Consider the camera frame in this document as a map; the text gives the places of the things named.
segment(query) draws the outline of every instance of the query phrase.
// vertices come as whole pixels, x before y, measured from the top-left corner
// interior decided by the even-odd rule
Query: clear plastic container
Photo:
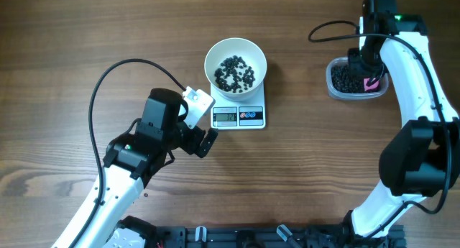
[[[332,60],[327,69],[326,69],[326,83],[328,85],[329,96],[338,99],[338,100],[345,100],[345,101],[358,101],[358,100],[365,100],[369,98],[376,98],[382,96],[388,90],[388,74],[385,74],[382,79],[380,79],[380,91],[374,93],[342,93],[337,91],[332,84],[332,75],[331,69],[336,65],[347,65],[348,64],[348,57],[336,58]]]

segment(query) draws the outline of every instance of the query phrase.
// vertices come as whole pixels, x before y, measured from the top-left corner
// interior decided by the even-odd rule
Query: plastic container
[[[214,76],[216,69],[221,68],[222,61],[234,55],[242,57],[248,67],[251,66],[254,70],[255,81],[252,87],[242,93],[222,91],[216,83],[216,76]],[[262,50],[253,42],[242,38],[229,38],[217,42],[209,50],[204,60],[204,72],[209,83],[211,83],[211,87],[214,87],[224,98],[232,101],[243,101],[251,98],[262,87],[267,73],[267,59]]]
[[[332,67],[336,65],[347,65],[347,64],[348,64],[348,57],[336,58],[335,60],[332,60],[329,63],[326,69],[326,83],[328,85],[330,97],[334,99],[338,99],[338,100],[344,100],[344,101],[358,101],[358,100],[366,100],[370,98],[377,98],[387,92],[388,85],[389,85],[388,74],[385,74],[380,79],[380,82],[379,82],[380,91],[377,91],[374,93],[342,93],[340,91],[337,91],[337,89],[335,89],[334,85],[332,84],[331,69]]]

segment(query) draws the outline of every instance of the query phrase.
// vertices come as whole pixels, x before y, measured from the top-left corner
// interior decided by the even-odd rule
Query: digital kitchen scale
[[[216,103],[211,108],[211,127],[214,129],[265,128],[264,83],[253,97],[244,101],[231,101],[211,86],[211,97]]]

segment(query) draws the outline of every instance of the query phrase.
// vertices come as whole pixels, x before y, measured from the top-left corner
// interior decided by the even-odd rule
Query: wooden table
[[[204,57],[227,37],[250,39],[267,56],[267,128],[220,132],[205,159],[174,151],[176,162],[126,214],[158,226],[339,223],[379,181],[400,112],[392,86],[372,101],[329,98],[325,68],[357,40],[311,44],[307,35],[322,22],[358,20],[362,1],[0,0],[0,247],[51,246],[86,197],[96,178],[88,102],[105,69],[146,58],[208,91]],[[458,0],[398,4],[425,18],[438,77],[460,109]],[[337,26],[322,36],[349,33]],[[139,64],[103,82],[94,114],[101,155],[155,87],[179,91]],[[200,126],[208,125],[206,117]],[[409,247],[458,246],[458,186],[440,214],[403,216]]]

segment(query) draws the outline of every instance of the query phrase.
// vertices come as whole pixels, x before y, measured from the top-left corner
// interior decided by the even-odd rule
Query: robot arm
[[[428,38],[421,17],[396,15],[395,0],[366,0],[361,18],[361,33],[391,34],[411,44],[423,57],[450,131],[453,161],[458,161],[459,120],[441,88],[431,62]],[[395,87],[401,110],[402,130],[383,151],[379,162],[381,181],[370,196],[351,213],[353,233],[360,237],[387,236],[390,227],[413,205],[398,213],[404,202],[420,203],[443,189],[446,177],[446,152],[440,117],[433,101],[427,74],[414,54],[391,39],[362,39],[359,58],[351,55],[350,68],[356,74],[377,70],[384,63]],[[439,144],[435,150],[430,143]],[[459,175],[457,162],[451,171],[451,187]]]
[[[207,155],[217,138],[217,130],[210,129],[205,138],[205,131],[196,124],[214,100],[202,90],[194,91],[190,87],[187,87],[183,97],[167,89],[152,89],[142,118],[135,121],[135,134],[125,132],[110,142],[103,159],[105,189],[102,202],[75,247],[99,248],[107,243],[119,219],[139,197],[150,178],[173,162],[171,150],[180,147],[189,155],[196,154],[201,158]],[[167,154],[171,160],[165,163]],[[70,246],[97,201],[98,183],[99,177],[52,247]]]

